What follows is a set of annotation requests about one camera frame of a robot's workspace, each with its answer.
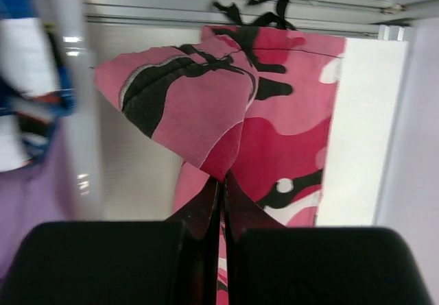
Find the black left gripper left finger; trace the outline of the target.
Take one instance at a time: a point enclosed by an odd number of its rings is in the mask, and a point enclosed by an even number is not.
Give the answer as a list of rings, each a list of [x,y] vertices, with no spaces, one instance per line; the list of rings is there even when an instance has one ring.
[[[168,222],[178,223],[178,245],[173,304],[214,304],[220,238],[220,183],[209,178],[203,189]]]

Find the purple trousers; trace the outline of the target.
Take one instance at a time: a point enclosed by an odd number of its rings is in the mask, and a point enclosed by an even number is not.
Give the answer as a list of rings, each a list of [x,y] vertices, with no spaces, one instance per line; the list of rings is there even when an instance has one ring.
[[[1,277],[26,234],[40,223],[70,220],[73,183],[64,130],[40,164],[1,174]]]

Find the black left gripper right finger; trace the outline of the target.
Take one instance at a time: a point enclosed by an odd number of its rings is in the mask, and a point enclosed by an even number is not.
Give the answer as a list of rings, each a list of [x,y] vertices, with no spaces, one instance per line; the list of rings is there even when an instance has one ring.
[[[224,180],[224,218],[230,304],[256,303],[257,289],[267,280],[263,269],[269,232],[284,228],[241,189],[233,173]]]

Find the pink camouflage trousers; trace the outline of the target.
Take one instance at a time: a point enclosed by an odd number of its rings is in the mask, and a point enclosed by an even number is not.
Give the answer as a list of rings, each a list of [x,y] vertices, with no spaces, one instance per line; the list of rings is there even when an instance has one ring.
[[[95,69],[105,98],[182,158],[173,209],[231,172],[287,227],[311,227],[322,198],[346,41],[271,23],[212,25],[197,44],[123,53]]]

